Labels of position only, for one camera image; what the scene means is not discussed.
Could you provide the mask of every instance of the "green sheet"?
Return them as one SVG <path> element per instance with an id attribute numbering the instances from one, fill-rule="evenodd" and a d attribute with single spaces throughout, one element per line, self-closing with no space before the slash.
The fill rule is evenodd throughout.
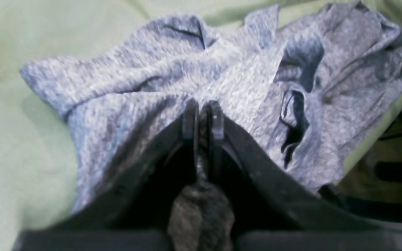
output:
<path id="1" fill-rule="evenodd" d="M 54 55 L 87 58 L 123 41 L 147 20 L 197 13 L 233 29 L 249 11 L 281 3 L 280 24 L 313 13 L 327 1 L 308 0 L 0 0 L 0 251 L 20 229 L 46 227 L 68 215 L 76 160 L 67 127 L 24 84 L 24 62 Z M 394 21 L 401 0 L 367 0 Z M 402 96 L 380 125 L 345 160 L 351 168 L 402 109 Z"/>

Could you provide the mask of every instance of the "crumpled cloth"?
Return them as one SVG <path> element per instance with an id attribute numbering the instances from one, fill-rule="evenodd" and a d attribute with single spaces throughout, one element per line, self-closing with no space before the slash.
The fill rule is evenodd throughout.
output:
<path id="1" fill-rule="evenodd" d="M 25 65 L 26 83 L 69 124 L 79 166 L 73 212 L 123 171 L 107 168 L 120 149 L 133 163 L 192 98 L 218 100 L 312 192 L 342 178 L 344 158 L 402 92 L 401 28 L 358 1 L 282 28 L 278 12 L 254 11 L 233 32 L 196 15 L 165 16 L 97 58 Z M 177 250 L 228 246 L 233 216 L 200 166 L 200 181 L 174 204 Z"/>

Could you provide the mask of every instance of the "gray heathered cloth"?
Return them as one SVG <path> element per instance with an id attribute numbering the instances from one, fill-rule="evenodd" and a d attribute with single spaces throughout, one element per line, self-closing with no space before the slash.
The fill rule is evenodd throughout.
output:
<path id="1" fill-rule="evenodd" d="M 342 178 L 343 159 L 402 92 L 401 28 L 359 2 L 328 4 L 280 29 L 278 12 L 254 11 L 233 32 L 166 16 L 100 57 L 24 66 L 29 87 L 69 124 L 79 165 L 73 211 L 122 171 L 106 170 L 119 148 L 134 162 L 190 98 L 218 100 L 309 190 Z M 228 240 L 227 199 L 199 172 L 174 204 L 177 250 Z"/>

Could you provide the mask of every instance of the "dark gray fabric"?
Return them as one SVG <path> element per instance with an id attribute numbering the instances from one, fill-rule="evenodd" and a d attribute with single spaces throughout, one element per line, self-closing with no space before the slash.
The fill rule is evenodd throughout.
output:
<path id="1" fill-rule="evenodd" d="M 100 57 L 25 65 L 24 80 L 72 133 L 73 211 L 122 171 L 106 170 L 120 147 L 134 162 L 190 98 L 200 106 L 218 100 L 309 190 L 342 178 L 343 159 L 402 92 L 401 29 L 359 2 L 328 4 L 281 29 L 278 11 L 254 11 L 233 32 L 193 15 L 166 16 Z M 199 183 L 174 204 L 169 232 L 178 250 L 224 246 L 233 222 L 227 199 L 199 166 Z"/>

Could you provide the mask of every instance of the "light green fabric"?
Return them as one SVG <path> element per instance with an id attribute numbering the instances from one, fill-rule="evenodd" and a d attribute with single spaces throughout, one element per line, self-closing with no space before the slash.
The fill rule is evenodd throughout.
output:
<path id="1" fill-rule="evenodd" d="M 24 84 L 24 62 L 54 55 L 87 58 L 104 52 L 149 19 L 192 12 L 211 25 L 238 27 L 247 12 L 285 6 L 280 24 L 313 13 L 327 1 L 308 0 L 0 0 L 0 251 L 22 228 L 59 221 L 75 196 L 76 160 L 67 127 Z M 394 21 L 401 0 L 367 0 Z M 402 96 L 383 124 L 348 159 L 349 169 L 402 108 Z"/>

